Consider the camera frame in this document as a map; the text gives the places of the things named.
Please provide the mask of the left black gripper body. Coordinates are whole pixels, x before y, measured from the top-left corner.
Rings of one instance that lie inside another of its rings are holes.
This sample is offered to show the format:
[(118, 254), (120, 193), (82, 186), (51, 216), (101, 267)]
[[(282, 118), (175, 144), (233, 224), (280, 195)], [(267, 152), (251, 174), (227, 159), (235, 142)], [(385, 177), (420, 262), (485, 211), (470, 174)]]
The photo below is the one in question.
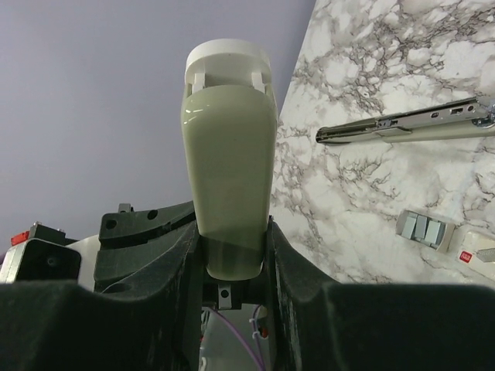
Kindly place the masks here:
[(104, 291), (164, 254), (195, 219), (192, 202), (143, 211), (121, 204), (118, 212), (105, 214), (98, 237), (94, 290)]

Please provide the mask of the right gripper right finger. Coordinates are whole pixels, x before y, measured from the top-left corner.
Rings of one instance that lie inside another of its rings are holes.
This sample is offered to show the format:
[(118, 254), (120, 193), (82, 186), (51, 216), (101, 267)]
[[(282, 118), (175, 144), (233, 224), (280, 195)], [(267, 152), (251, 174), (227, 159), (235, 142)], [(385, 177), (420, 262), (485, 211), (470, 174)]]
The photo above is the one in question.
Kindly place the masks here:
[(492, 370), (494, 291), (472, 284), (343, 284), (275, 222), (265, 255), (273, 370)]

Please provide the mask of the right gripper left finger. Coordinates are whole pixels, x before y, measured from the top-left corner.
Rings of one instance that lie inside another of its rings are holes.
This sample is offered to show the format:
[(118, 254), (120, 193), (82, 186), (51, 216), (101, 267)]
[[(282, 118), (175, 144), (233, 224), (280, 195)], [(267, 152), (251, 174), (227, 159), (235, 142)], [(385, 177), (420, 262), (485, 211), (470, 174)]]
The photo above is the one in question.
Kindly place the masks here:
[(3, 370), (196, 370), (202, 275), (195, 223), (164, 254), (95, 293), (70, 281), (1, 287)]

